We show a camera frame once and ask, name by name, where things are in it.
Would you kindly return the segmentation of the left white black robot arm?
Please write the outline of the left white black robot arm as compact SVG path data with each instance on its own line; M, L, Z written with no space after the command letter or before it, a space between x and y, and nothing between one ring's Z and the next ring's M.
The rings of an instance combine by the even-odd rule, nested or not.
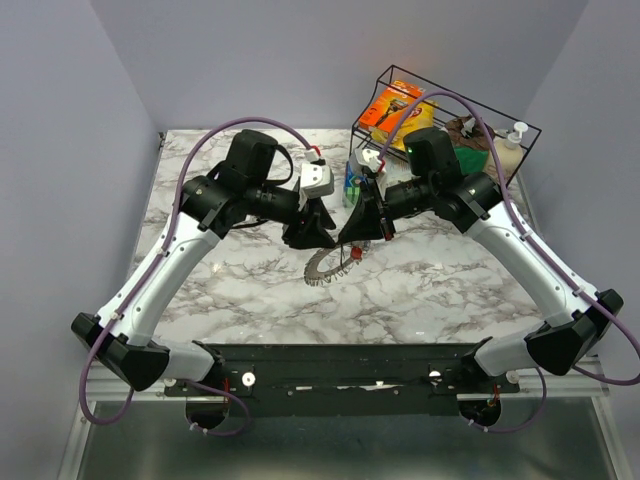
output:
M262 132L237 133L222 162L181 187L164 230L125 285L97 313L81 313L72 322L74 334L133 390L162 378L187 379L201 395L220 387L215 354L196 344L163 346L153 336L192 270L247 217L282 224L282 240L292 249L334 247L335 225L322 202L334 191L330 167L308 148L288 190L268 177L275 155L286 152Z

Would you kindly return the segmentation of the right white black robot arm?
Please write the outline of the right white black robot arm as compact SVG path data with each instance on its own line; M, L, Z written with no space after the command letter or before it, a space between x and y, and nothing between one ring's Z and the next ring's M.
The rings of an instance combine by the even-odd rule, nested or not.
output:
M463 174L447 133L423 128L404 143L413 177L391 187L381 187L374 173L380 164L377 151L357 154L367 178L339 243L390 240L395 220L434 212L493 254L542 316L529 330L486 339L466 353L459 370L462 384L480 392L496 377L523 368L566 374L607 332L606 316L620 311L620 295L597 290L562 263L489 175Z

